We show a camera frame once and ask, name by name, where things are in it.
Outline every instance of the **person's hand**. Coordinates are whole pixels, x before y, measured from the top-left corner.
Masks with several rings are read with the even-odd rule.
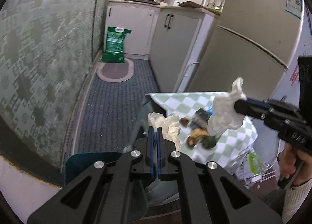
[[[299,186],[312,178],[312,156],[301,150],[292,151],[292,146],[285,143],[285,148],[279,155],[279,165],[280,174],[285,178],[289,178],[290,175],[296,172],[296,167],[294,166],[296,163],[296,156],[305,162],[300,173],[293,182],[294,186]]]

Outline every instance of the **gray carpet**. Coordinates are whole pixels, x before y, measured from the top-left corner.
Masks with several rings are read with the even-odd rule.
[[[78,152],[122,152],[130,140],[143,96],[159,92],[147,60],[132,59],[134,76],[106,82],[96,75],[91,87]]]

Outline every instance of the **crumpled paper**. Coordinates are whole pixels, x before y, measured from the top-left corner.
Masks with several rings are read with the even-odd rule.
[[[232,92],[217,96],[213,100],[213,115],[208,120],[207,131],[211,136],[218,138],[227,129],[237,130],[243,125],[245,116],[236,113],[234,103],[247,97],[242,91],[244,80],[238,77],[232,84]]]
[[[148,115],[149,126],[154,128],[162,128],[163,138],[174,142],[177,151],[181,150],[181,144],[178,139],[180,133],[180,117],[178,115],[171,115],[165,118],[162,114],[153,112]]]

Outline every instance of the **green bag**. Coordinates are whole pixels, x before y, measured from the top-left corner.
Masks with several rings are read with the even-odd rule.
[[[102,62],[124,63],[124,38],[131,30],[108,27]]]

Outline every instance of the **green and white checkered cloth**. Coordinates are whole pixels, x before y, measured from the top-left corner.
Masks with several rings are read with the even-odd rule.
[[[149,95],[166,110],[168,116],[179,115],[180,118],[192,118],[198,109],[210,109],[214,98],[224,93],[157,93]],[[194,149],[190,149],[186,145],[186,139],[190,134],[191,128],[181,126],[178,136],[181,143],[181,152],[187,154],[196,162],[215,161],[230,173],[234,173],[241,158],[252,147],[258,137],[256,128],[247,116],[238,130],[227,130],[222,134],[217,145],[211,150],[203,149],[201,144]]]

